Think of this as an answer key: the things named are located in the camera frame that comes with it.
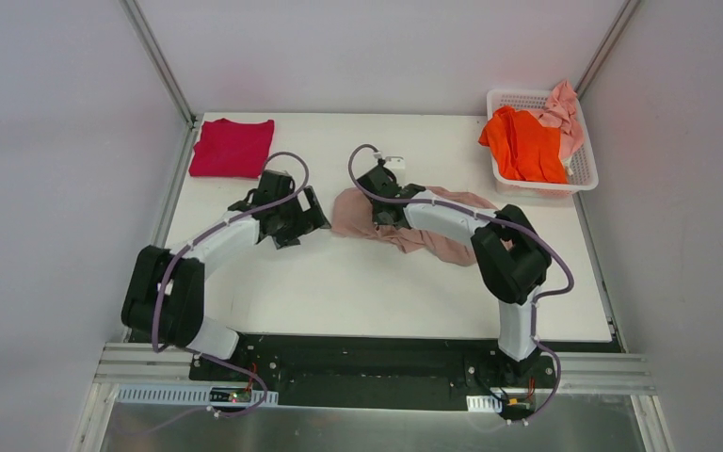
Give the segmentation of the dusty pink graphic t-shirt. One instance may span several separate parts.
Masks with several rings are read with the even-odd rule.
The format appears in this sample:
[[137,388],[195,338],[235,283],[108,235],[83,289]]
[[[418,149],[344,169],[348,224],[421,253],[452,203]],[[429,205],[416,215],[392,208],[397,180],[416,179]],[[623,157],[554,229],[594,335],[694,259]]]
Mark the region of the dusty pink graphic t-shirt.
[[429,231],[397,229],[391,225],[377,226],[372,215],[370,201],[357,188],[348,188],[334,200],[330,229],[341,237],[386,243],[403,253],[429,250],[441,261],[458,266],[473,266],[477,263],[470,246]]

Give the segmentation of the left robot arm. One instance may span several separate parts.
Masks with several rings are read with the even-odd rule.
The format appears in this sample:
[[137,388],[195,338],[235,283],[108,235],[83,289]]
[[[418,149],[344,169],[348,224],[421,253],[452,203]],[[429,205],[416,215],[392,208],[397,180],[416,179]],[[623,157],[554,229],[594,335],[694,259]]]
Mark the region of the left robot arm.
[[257,187],[205,230],[171,248],[149,245],[138,253],[120,320],[150,335],[160,349],[211,355],[224,379],[242,379],[249,355],[237,347],[237,331],[206,315],[207,279],[265,240],[276,249],[287,248],[329,226],[311,186],[296,186],[291,175],[266,170]]

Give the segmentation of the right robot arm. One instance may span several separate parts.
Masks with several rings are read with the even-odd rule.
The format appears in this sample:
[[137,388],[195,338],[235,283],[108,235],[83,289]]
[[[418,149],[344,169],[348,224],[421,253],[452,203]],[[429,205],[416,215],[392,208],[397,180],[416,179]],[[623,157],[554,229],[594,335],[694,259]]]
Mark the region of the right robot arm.
[[499,306],[498,377],[511,386],[534,374],[536,353],[529,301],[546,281],[551,255],[532,236],[522,210],[497,211],[453,202],[415,184],[400,186],[382,164],[355,180],[373,207],[376,225],[438,234],[471,249],[482,278]]

